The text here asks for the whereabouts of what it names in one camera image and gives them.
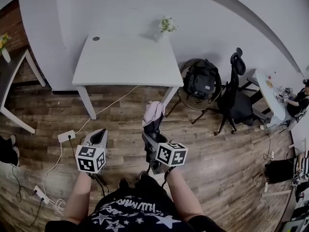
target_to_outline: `white table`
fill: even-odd
[[[16,50],[10,53],[10,55],[11,61],[9,63],[7,63],[2,56],[0,56],[0,112],[25,130],[29,131],[30,133],[35,133],[35,130],[32,127],[21,121],[18,117],[16,117],[9,110],[7,110],[4,107],[4,104],[13,79],[24,58],[26,58],[26,60],[28,61],[29,66],[31,67],[36,78],[39,80],[40,84],[44,87],[46,86],[46,83],[42,78],[41,74],[39,73],[37,67],[35,66],[28,49]]]
[[[274,87],[269,87],[267,85],[266,81],[269,79],[261,71],[255,70],[253,77],[256,78],[260,88],[260,90],[256,92],[253,96],[259,97],[261,94],[273,113],[271,122],[267,124],[267,127],[271,127],[273,125],[280,125],[285,118],[285,108],[283,103],[278,101],[274,95],[274,93],[278,94],[278,91]]]
[[[169,87],[162,103],[166,106],[183,86],[168,38],[156,43],[141,36],[109,37],[90,34],[79,58],[72,84],[92,119],[96,113],[86,85],[145,85]]]

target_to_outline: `extension cord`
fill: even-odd
[[[48,204],[49,203],[49,198],[44,194],[44,192],[38,187],[38,186],[35,186],[34,187],[34,191],[36,192],[36,194],[41,198],[43,199],[43,202],[45,204]]]

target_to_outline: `power outlet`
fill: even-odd
[[[35,186],[34,190],[37,191],[36,193],[41,199],[44,199],[43,202],[45,204],[49,203],[49,198],[45,195],[45,193],[38,186]]]
[[[63,134],[58,135],[59,143],[63,143],[65,141],[68,141],[69,140],[69,136],[71,136],[70,139],[75,138],[75,132],[73,130],[71,130],[71,131],[67,131],[67,132],[65,132]]]

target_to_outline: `black backpack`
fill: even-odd
[[[220,89],[216,89],[216,91],[221,92],[221,78],[218,68],[206,59],[194,63],[189,68],[183,79],[183,88],[188,93],[188,96],[193,95],[198,99],[206,100],[213,92],[215,83],[217,88]]]

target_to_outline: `office chair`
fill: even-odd
[[[300,121],[301,118],[303,118],[307,113],[307,108],[301,110],[299,114],[296,114],[294,117],[289,115],[288,112],[285,114],[284,121],[281,123],[282,131],[279,132],[284,132],[286,129],[288,131],[291,131],[291,129],[294,128],[294,126]]]
[[[242,122],[249,126],[253,125],[253,110],[250,97],[238,91],[239,75],[244,75],[246,72],[246,65],[241,56],[242,50],[237,47],[230,60],[232,65],[231,80],[229,83],[226,82],[225,89],[222,90],[217,99],[219,109],[206,109],[206,111],[210,110],[223,115],[220,129],[214,133],[215,136],[221,132],[226,120],[233,126],[232,134],[237,131],[235,124]]]

